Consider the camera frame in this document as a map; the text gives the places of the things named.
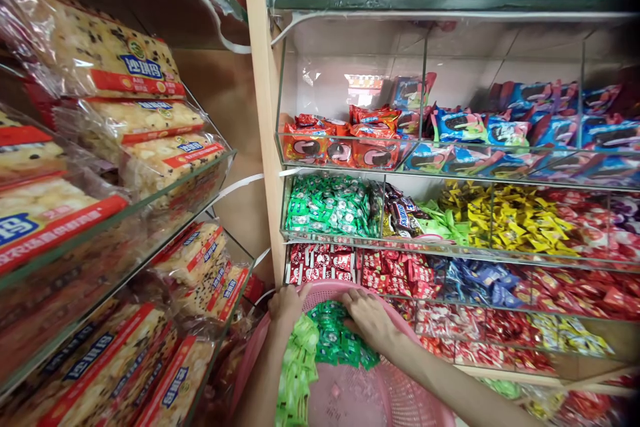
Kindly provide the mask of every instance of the glass shelf edge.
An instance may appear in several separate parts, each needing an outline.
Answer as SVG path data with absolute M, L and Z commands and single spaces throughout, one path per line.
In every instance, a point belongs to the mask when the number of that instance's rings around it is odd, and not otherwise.
M 461 176 L 461 175 L 443 175 L 442 173 L 423 173 L 418 171 L 395 171 L 395 170 L 376 170 L 376 169 L 357 169 L 357 168 L 348 168 L 348 167 L 339 167 L 337 165 L 332 165 L 330 167 L 324 167 L 322 165 L 303 165 L 301 163 L 288 163 L 281 162 L 283 167 L 290 168 L 304 168 L 308 170 L 335 170 L 339 173 L 349 173 L 349 172 L 357 172 L 357 173 L 385 173 L 387 175 L 408 175 L 411 177 L 427 177 L 427 178 L 439 178 L 446 180 L 473 180 L 473 181 L 484 181 L 484 182 L 497 182 L 497 183 L 514 183 L 518 185 L 532 185 L 532 186 L 540 186 L 540 187 L 558 187 L 558 188 L 571 188 L 571 189 L 580 189 L 580 190 L 607 190 L 607 191 L 622 191 L 622 192 L 638 192 L 640 191 L 640 185 L 637 187 L 607 187 L 603 185 L 582 185 L 582 184 L 573 184 L 573 183 L 558 183 L 558 182 L 550 182 L 550 181 L 535 181 L 528 179 L 502 179 L 502 178 L 493 178 L 493 177 L 473 177 L 473 176 Z
M 220 165 L 223 161 L 228 160 L 229 158 L 233 160 L 235 158 L 236 153 L 237 153 L 237 150 L 235 149 L 225 152 L 223 155 L 218 157 L 215 161 L 208 163 L 207 165 L 203 165 L 199 169 L 194 170 L 189 175 L 185 175 L 181 179 L 172 183 L 168 187 L 165 187 L 162 190 L 159 190 L 153 195 L 150 195 L 149 197 L 146 197 L 141 201 L 128 205 L 123 210 L 116 213 L 114 216 L 111 216 L 103 220 L 99 224 L 85 230 L 84 232 L 81 232 L 80 234 L 72 237 L 66 242 L 63 242 L 62 244 L 58 245 L 57 247 L 54 247 L 53 249 L 48 250 L 43 254 L 33 258 L 31 261 L 27 262 L 25 265 L 20 266 L 15 270 L 13 270 L 12 272 L 9 272 L 8 274 L 0 277 L 0 292 L 2 292 L 2 290 L 4 290 L 5 288 L 9 288 L 15 285 L 17 282 L 20 282 L 22 279 L 24 279 L 29 274 L 32 274 L 36 270 L 46 266 L 47 264 L 50 264 L 51 262 L 54 262 L 55 260 L 58 260 L 60 257 L 62 257 L 64 254 L 66 254 L 70 250 L 79 247 L 85 242 L 88 242 L 91 238 L 94 238 L 98 234 L 104 232 L 107 228 L 116 225 L 118 222 L 121 222 L 122 220 L 124 220 L 125 218 L 128 218 L 129 216 L 137 214 L 144 207 L 149 205 L 151 202 L 159 199 L 163 195 L 166 195 L 176 187 L 179 187 L 180 185 L 184 184 L 186 181 L 194 177 L 197 177 L 201 173 L 205 173 L 206 171 Z
M 40 351 L 36 353 L 28 362 L 26 362 L 22 367 L 18 369 L 16 373 L 11 375 L 4 383 L 4 385 L 0 386 L 0 403 L 4 401 L 4 399 L 9 395 L 16 387 L 24 381 L 31 373 L 40 365 L 40 363 L 49 357 L 56 349 L 73 333 L 79 328 L 82 323 L 91 316 L 93 312 L 98 310 L 105 302 L 111 299 L 122 287 L 124 287 L 129 280 L 134 278 L 139 272 L 144 270 L 144 268 L 149 264 L 149 262 L 167 245 L 169 245 L 175 238 L 177 238 L 182 232 L 184 232 L 191 222 L 195 220 L 200 214 L 202 214 L 205 210 L 209 209 L 215 200 L 217 199 L 217 193 L 213 197 L 211 201 L 209 201 L 202 209 L 200 209 L 194 216 L 192 216 L 187 222 L 185 222 L 178 230 L 175 231 L 168 239 L 166 239 L 160 246 L 156 247 L 140 264 L 133 268 L 131 272 L 125 275 L 120 282 L 110 290 L 105 293 L 105 295 L 96 302 L 90 309 L 88 309 L 84 314 L 80 316 L 80 318 L 71 322 L 66 328 L 62 329 L 62 332 L 55 337 L 55 339 L 51 342 L 47 342 L 44 349 L 45 351 Z M 251 271 L 253 271 L 253 264 L 255 264 L 255 259 L 253 260 Z
M 291 235 L 294 233 L 295 232 L 292 232 L 289 230 L 280 229 L 280 234 L 284 237 L 285 242 L 291 243 L 291 244 L 333 244 L 333 245 L 343 245 L 343 246 L 350 246 L 350 247 L 356 247 L 356 248 L 366 248 L 370 250 L 399 250 L 403 252 L 417 252 L 419 254 L 425 254 L 425 255 L 464 258 L 464 259 L 470 259 L 470 260 L 483 260 L 486 262 L 497 262 L 500 264 L 530 265 L 530 266 L 540 266 L 540 267 L 548 267 L 548 268 L 569 268 L 569 269 L 577 269 L 577 270 L 603 270 L 606 272 L 620 272 L 620 273 L 631 274 L 631 275 L 640 274 L 640 268 L 637 271 L 627 271 L 627 270 L 620 270 L 615 268 L 607 269 L 607 268 L 591 267 L 591 266 L 583 267 L 583 266 L 572 266 L 567 264 L 552 264 L 549 262 L 524 260 L 524 259 L 511 259 L 511 258 L 505 259 L 500 257 L 491 257 L 488 255 L 482 256 L 477 254 L 453 254 L 449 252 L 431 252 L 429 250 L 409 249 L 404 246 L 372 246 L 372 245 L 348 244 L 345 242 L 336 242 L 335 240 L 320 241 L 320 240 L 298 238 L 297 236 Z M 349 238 L 347 236 L 338 236 L 338 235 L 336 236 L 340 238 Z M 391 241 L 391 240 L 385 240 L 385 239 L 369 239 L 369 238 L 354 238 L 354 239 L 365 240 L 369 242 L 390 242 Z M 441 246 L 440 244 L 424 244 L 424 245 L 425 246 Z M 517 251 L 514 251 L 514 250 L 504 250 L 504 252 L 511 253 L 511 254 L 518 253 Z M 606 262 L 605 260 L 602 260 L 602 259 L 589 259 L 589 258 L 583 259 L 578 257 L 575 257 L 575 259 L 581 259 L 583 261 L 593 260 L 598 262 Z

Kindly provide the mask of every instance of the plastic packaging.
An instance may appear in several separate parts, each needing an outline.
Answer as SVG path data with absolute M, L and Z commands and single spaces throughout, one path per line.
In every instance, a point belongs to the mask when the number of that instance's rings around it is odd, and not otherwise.
M 222 139 L 204 132 L 135 143 L 125 146 L 127 157 L 120 176 L 123 185 L 140 200 L 214 161 L 224 151 Z M 168 208 L 172 200 L 193 191 L 194 186 L 195 179 L 190 179 L 158 199 L 154 207 Z
M 59 175 L 0 191 L 0 273 L 41 254 L 127 206 L 120 195 L 87 195 Z
M 181 100 L 80 99 L 53 110 L 66 138 L 116 166 L 120 145 L 199 131 L 211 123 L 200 109 Z
M 215 345 L 186 337 L 162 377 L 136 427 L 178 427 L 191 409 L 213 357 Z
M 212 272 L 217 258 L 228 258 L 226 243 L 227 237 L 217 222 L 193 224 L 181 236 L 180 242 L 163 252 L 153 270 L 181 285 L 198 288 L 212 275 L 215 277 Z
M 148 352 L 167 325 L 153 304 L 123 306 L 92 335 L 91 349 L 68 359 L 8 425 L 92 423 L 109 402 L 103 393 L 118 387 L 129 361 Z
M 0 0 L 0 32 L 53 97 L 182 98 L 166 43 L 74 0 Z
M 66 154 L 54 137 L 16 113 L 0 103 L 0 187 L 65 171 Z

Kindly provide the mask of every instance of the hand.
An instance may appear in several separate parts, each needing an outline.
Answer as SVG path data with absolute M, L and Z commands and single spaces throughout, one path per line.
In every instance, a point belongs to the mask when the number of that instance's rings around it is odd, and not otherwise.
M 342 295 L 342 303 L 353 318 L 353 321 L 345 320 L 345 325 L 375 351 L 389 357 L 396 350 L 402 334 L 393 325 L 380 301 L 362 289 L 350 289 L 348 294 Z
M 302 315 L 302 305 L 305 303 L 309 290 L 311 290 L 311 284 L 305 284 L 298 294 L 295 291 L 295 286 L 289 284 L 278 290 L 267 303 L 271 323 L 278 330 L 281 330 L 281 333 L 287 338 Z

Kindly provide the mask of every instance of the blue logo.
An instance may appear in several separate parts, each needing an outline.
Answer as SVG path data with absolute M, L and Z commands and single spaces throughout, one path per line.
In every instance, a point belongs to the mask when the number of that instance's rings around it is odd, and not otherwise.
M 178 397 L 178 390 L 180 390 L 180 386 L 187 378 L 188 372 L 189 367 L 180 367 L 180 369 L 178 370 L 178 373 L 175 375 L 175 378 L 173 379 L 169 390 L 162 399 L 162 405 L 164 405 L 166 408 L 171 407 L 171 404 L 173 403 L 175 398 Z
M 39 225 L 27 217 L 28 213 L 16 213 L 0 218 L 0 246 L 18 240 L 36 230 Z
M 163 79 L 160 64 L 153 60 L 140 60 L 135 55 L 120 55 L 120 58 L 125 62 L 127 70 L 131 75 L 143 75 L 144 77 L 156 80 Z
M 140 105 L 142 108 L 147 110 L 158 110 L 158 109 L 171 110 L 173 108 L 173 106 L 171 106 L 171 104 L 167 102 L 136 102 L 136 103 Z
M 231 297 L 231 292 L 233 292 L 233 289 L 235 289 L 235 285 L 236 284 L 237 284 L 237 282 L 235 280 L 231 280 L 229 282 L 229 285 L 227 286 L 227 289 L 225 290 L 224 298 Z
M 213 255 L 213 252 L 215 252 L 215 249 L 217 248 L 217 246 L 218 246 L 218 244 L 216 244 L 214 242 L 213 245 L 211 247 L 209 247 L 209 250 L 207 250 L 207 253 L 205 254 L 205 262 L 209 261 L 209 259 Z
M 186 239 L 183 243 L 183 245 L 189 245 L 191 242 L 193 242 L 194 240 L 196 240 L 198 238 L 198 235 L 200 235 L 200 231 L 198 230 L 198 232 L 193 232 L 191 234 L 191 237 L 189 237 L 188 239 Z
M 203 149 L 204 147 L 200 145 L 198 142 L 189 142 L 189 143 L 183 143 L 182 145 L 178 145 L 178 148 L 189 153 L 195 150 Z
M 71 367 L 70 371 L 68 371 L 67 375 L 65 375 L 64 380 L 78 380 L 82 377 L 87 369 L 91 366 L 94 361 L 102 355 L 109 344 L 113 341 L 113 336 L 111 334 L 104 334 L 98 340 L 96 340 L 91 349 L 82 357 L 82 359 L 78 360 L 73 367 Z

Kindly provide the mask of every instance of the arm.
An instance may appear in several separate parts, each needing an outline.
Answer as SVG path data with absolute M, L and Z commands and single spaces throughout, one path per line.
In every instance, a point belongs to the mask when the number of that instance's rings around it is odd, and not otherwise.
M 231 421 L 232 426 L 273 427 L 282 358 L 293 326 L 302 314 L 302 305 L 310 289 L 311 284 L 305 284 L 298 295 L 295 287 L 289 285 L 282 287 L 269 300 L 271 322 L 267 337 L 238 401 Z
M 351 289 L 344 294 L 343 303 L 355 321 L 346 321 L 347 327 L 440 399 L 470 427 L 540 427 L 541 424 L 526 411 L 402 334 L 371 294 Z

